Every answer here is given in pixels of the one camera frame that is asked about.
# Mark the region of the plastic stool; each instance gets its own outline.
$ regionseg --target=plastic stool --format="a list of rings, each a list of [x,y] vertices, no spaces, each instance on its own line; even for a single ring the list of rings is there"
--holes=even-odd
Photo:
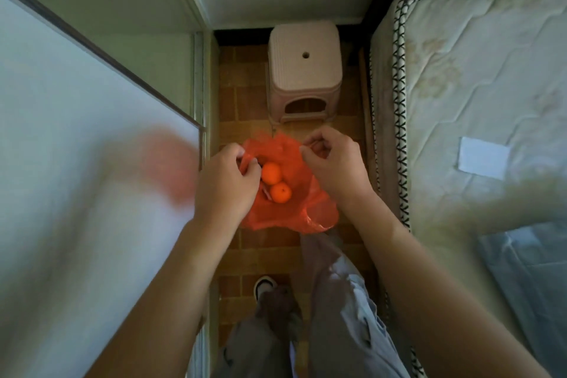
[[[268,49],[268,112],[272,124],[292,120],[329,121],[337,114],[343,64],[337,27],[330,21],[274,27]],[[291,102],[320,99],[320,112],[286,114]]]

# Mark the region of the floor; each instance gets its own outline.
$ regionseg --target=floor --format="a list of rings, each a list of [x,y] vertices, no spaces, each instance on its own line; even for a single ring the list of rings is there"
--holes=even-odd
[[[347,51],[343,50],[343,60],[347,56]],[[302,140],[322,124],[320,121],[290,122],[282,126],[269,123],[266,104],[267,61],[266,45],[221,47],[221,148],[230,142],[242,144],[259,131],[270,135],[281,131]],[[338,115],[329,124],[358,141],[362,155],[366,155],[358,66],[344,67]],[[337,229],[344,243],[343,250],[369,285],[368,280],[374,275],[373,265],[358,232],[342,214]],[[299,343],[296,370],[300,376],[307,376],[310,287],[309,281],[303,277],[297,232],[284,228],[237,231],[216,272],[219,287],[219,346],[224,345],[235,323],[253,313],[256,306],[253,286],[262,275],[270,275],[280,284],[291,285],[301,306],[305,331]]]

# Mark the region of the bed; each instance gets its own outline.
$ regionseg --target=bed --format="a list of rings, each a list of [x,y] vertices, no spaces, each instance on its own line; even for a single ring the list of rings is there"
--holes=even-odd
[[[526,343],[476,242],[564,214],[567,0],[394,0],[369,61],[376,189]],[[509,146],[505,179],[459,171],[461,137]]]

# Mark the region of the person's left arm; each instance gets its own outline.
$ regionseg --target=person's left arm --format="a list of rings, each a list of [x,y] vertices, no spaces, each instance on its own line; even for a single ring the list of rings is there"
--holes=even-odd
[[[185,374],[210,282],[258,191],[258,163],[252,161],[245,175],[238,170],[243,152],[227,145],[207,162],[195,217],[86,378]]]

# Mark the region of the plastic bag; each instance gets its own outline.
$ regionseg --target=plastic bag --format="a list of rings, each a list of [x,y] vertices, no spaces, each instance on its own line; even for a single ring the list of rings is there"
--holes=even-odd
[[[282,168],[283,180],[291,187],[291,199],[286,203],[275,203],[263,191],[262,182],[256,199],[241,227],[252,230],[267,227],[287,227],[300,233],[318,233],[330,229],[338,222],[336,203],[319,186],[311,169],[303,162],[301,144],[287,135],[278,133],[248,139],[243,147],[240,171],[246,172],[248,163],[254,157],[260,165],[268,161],[278,163]]]

